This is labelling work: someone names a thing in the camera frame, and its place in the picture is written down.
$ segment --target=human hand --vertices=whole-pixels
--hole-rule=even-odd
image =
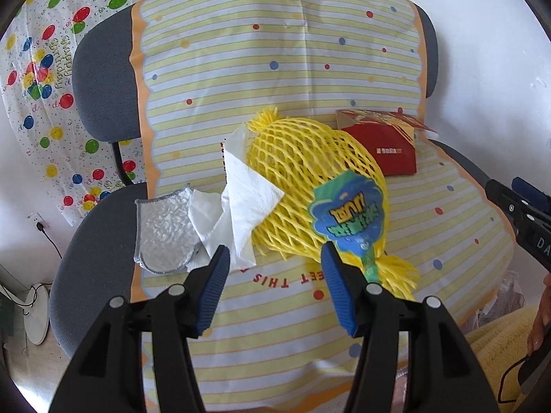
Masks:
[[[545,327],[551,322],[551,273],[543,279],[545,290],[542,299],[539,301],[539,309],[532,326],[532,331],[528,335],[528,355],[532,355],[542,346],[545,336]]]

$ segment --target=power outlet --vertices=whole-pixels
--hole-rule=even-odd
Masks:
[[[29,219],[29,221],[32,223],[32,226],[35,228],[37,227],[38,222],[42,223],[44,228],[47,227],[46,222],[44,222],[44,219],[42,218],[42,216],[37,212],[32,212],[31,214],[29,214],[27,216],[27,219]]]

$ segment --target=red dot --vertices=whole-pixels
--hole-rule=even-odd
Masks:
[[[122,167],[125,170],[125,172],[132,172],[134,169],[136,169],[136,163],[133,162],[132,160],[128,160],[122,164]]]
[[[105,172],[103,172],[102,169],[96,169],[94,172],[92,172],[92,177],[94,180],[101,180],[105,175]]]
[[[48,28],[42,33],[42,40],[48,40],[52,37],[53,33],[56,31],[56,27],[51,24]]]
[[[86,20],[86,17],[90,15],[90,8],[85,6],[84,8],[80,8],[78,11],[76,11],[73,21],[75,23],[80,23],[84,20]]]
[[[45,66],[41,66],[40,68],[38,68],[37,70],[37,81],[38,82],[43,82],[45,78],[48,77],[48,68],[46,68]]]
[[[70,93],[65,93],[65,94],[60,98],[60,106],[61,106],[61,108],[69,108],[70,106],[73,105],[73,102],[74,102],[73,95],[71,95]]]
[[[8,85],[15,84],[16,79],[17,79],[17,71],[13,70],[8,76]]]

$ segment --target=gray office chair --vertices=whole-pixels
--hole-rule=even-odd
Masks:
[[[131,7],[84,36],[73,59],[73,89],[87,131],[109,142],[119,176],[127,186],[97,205],[79,226],[63,257],[50,293],[53,332],[72,356],[88,328],[110,298],[129,297],[136,243],[136,199],[147,198],[145,184],[132,184],[122,168],[118,142],[140,136],[138,95],[132,50]],[[427,49],[427,96],[436,85],[438,50],[434,27],[419,9]],[[488,177],[461,154],[436,142],[481,185]]]

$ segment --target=white wall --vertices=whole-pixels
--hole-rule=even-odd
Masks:
[[[52,281],[60,264],[52,244],[27,215],[42,216],[62,254],[73,235],[46,190],[18,144],[0,99],[0,265],[27,288]],[[4,272],[0,281],[13,291],[21,290]]]
[[[551,43],[524,0],[411,0],[436,29],[439,76],[426,120],[491,178],[551,194]],[[531,302],[546,274],[524,250],[511,267]]]

